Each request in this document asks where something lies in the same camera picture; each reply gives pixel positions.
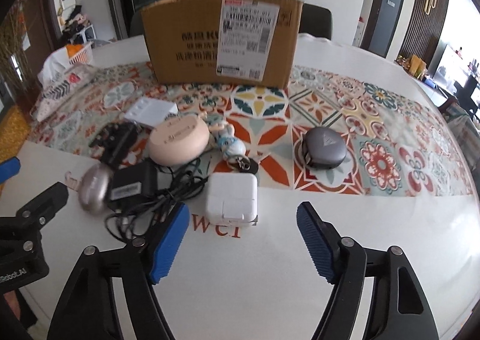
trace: black chair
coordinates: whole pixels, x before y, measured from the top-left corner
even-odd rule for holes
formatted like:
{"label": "black chair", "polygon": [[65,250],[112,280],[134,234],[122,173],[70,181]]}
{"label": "black chair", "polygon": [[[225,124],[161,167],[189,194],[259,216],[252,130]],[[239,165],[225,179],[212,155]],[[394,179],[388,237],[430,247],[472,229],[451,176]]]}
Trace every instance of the black chair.
{"label": "black chair", "polygon": [[301,15],[299,33],[305,32],[316,38],[332,40],[333,19],[327,8],[304,4]]}
{"label": "black chair", "polygon": [[130,34],[128,36],[134,37],[134,36],[144,35],[144,34],[145,34],[145,30],[143,29],[142,14],[138,10],[133,14],[131,18]]}
{"label": "black chair", "polygon": [[454,82],[454,86],[457,88],[455,96],[458,99],[458,104],[470,115],[470,118],[473,119],[473,116],[479,109],[477,103],[472,100],[473,91],[477,87],[477,80],[471,75],[467,82],[465,82],[464,87],[457,81]]}

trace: floral tile pattern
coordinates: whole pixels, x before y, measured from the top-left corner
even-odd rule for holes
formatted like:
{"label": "floral tile pattern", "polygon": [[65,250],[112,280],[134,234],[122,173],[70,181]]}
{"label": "floral tile pattern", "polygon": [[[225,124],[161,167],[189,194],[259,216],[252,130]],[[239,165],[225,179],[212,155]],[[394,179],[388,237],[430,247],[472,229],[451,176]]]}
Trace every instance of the floral tile pattern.
{"label": "floral tile pattern", "polygon": [[399,146],[398,156],[402,166],[405,182],[408,184],[411,196],[421,194],[435,195],[436,185],[428,168],[427,157],[420,150],[407,146]]}
{"label": "floral tile pattern", "polygon": [[347,146],[348,154],[345,161],[337,168],[312,171],[305,167],[301,152],[302,139],[308,127],[294,126],[293,151],[294,151],[294,188],[315,192],[338,192],[353,195],[364,193],[360,181],[358,163],[352,146],[351,137],[343,134],[342,138]]}
{"label": "floral tile pattern", "polygon": [[288,104],[288,97],[282,90],[241,85],[232,92],[226,113],[237,113],[259,119],[285,118]]}
{"label": "floral tile pattern", "polygon": [[365,135],[371,138],[389,139],[388,130],[380,118],[376,106],[368,101],[359,99],[339,100],[341,112],[350,133]]}
{"label": "floral tile pattern", "polygon": [[294,123],[309,127],[330,127],[341,118],[338,108],[311,89],[290,96],[290,113]]}
{"label": "floral tile pattern", "polygon": [[[351,195],[466,195],[474,187],[445,121],[428,108],[371,83],[294,66],[285,90],[226,84],[158,84],[149,62],[99,70],[56,113],[34,124],[29,140],[99,158],[89,143],[106,124],[121,122],[140,97],[177,103],[180,114],[207,112],[207,124],[227,119],[260,159],[261,187]],[[326,126],[340,133],[347,157],[337,168],[309,170],[301,153],[305,133]],[[148,156],[149,130],[124,165]],[[218,151],[201,170],[234,172]]]}
{"label": "floral tile pattern", "polygon": [[[231,114],[227,121],[235,128],[235,136],[247,148],[249,157],[265,156],[257,175],[260,186],[290,188],[293,184],[293,151],[291,125],[277,119],[257,120]],[[219,154],[212,157],[211,172],[227,172],[232,168]]]}
{"label": "floral tile pattern", "polygon": [[402,167],[388,142],[356,136],[354,148],[360,164],[362,184],[367,194],[406,196]]}

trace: silver computer mouse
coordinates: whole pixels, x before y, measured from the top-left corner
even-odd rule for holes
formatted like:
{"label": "silver computer mouse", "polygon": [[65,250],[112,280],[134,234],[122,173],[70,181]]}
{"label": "silver computer mouse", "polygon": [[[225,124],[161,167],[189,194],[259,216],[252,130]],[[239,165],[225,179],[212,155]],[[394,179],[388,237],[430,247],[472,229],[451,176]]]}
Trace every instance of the silver computer mouse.
{"label": "silver computer mouse", "polygon": [[84,210],[99,214],[108,207],[105,203],[113,170],[104,163],[92,166],[83,175],[78,189],[78,200]]}

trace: blue gripper pad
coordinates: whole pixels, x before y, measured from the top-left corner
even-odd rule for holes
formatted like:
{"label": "blue gripper pad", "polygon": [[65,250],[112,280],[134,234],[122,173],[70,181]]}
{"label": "blue gripper pad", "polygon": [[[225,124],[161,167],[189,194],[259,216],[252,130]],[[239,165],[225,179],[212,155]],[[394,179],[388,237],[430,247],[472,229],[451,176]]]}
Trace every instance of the blue gripper pad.
{"label": "blue gripper pad", "polygon": [[329,248],[327,241],[324,239],[322,232],[312,217],[313,214],[310,214],[303,204],[298,206],[297,226],[310,253],[311,259],[314,262],[313,264],[315,264],[318,274],[326,278],[328,283],[333,284],[335,271],[333,268],[332,250]]}
{"label": "blue gripper pad", "polygon": [[20,172],[20,160],[18,158],[12,157],[0,163],[0,184],[6,182],[18,172]]}
{"label": "blue gripper pad", "polygon": [[190,213],[188,207],[181,205],[181,208],[167,228],[162,240],[155,248],[152,270],[149,275],[153,284],[157,284],[160,279],[169,274],[173,259],[179,250],[189,222]]}

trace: white power adapter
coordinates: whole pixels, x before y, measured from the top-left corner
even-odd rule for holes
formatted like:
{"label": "white power adapter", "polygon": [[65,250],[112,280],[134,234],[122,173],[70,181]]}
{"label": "white power adapter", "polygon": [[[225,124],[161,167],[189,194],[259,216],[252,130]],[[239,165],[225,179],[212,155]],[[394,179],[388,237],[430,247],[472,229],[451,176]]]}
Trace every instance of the white power adapter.
{"label": "white power adapter", "polygon": [[208,178],[206,216],[218,226],[247,226],[257,220],[257,178],[251,173],[215,172]]}

